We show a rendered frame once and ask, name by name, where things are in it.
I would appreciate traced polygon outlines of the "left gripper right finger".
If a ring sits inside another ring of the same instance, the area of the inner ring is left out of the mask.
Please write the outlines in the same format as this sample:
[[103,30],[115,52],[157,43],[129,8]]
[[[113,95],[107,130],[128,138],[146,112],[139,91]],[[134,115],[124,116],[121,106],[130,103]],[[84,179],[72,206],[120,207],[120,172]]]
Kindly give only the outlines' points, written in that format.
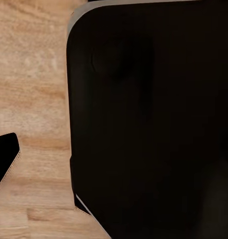
[[219,141],[218,150],[228,163],[228,133],[222,133]]

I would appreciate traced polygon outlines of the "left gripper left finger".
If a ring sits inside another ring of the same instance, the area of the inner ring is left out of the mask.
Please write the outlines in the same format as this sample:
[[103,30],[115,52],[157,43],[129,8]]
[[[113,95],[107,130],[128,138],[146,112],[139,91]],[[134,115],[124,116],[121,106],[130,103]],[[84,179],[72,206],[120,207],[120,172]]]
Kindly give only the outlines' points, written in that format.
[[19,152],[19,143],[16,133],[0,136],[0,181],[3,179],[10,165]]

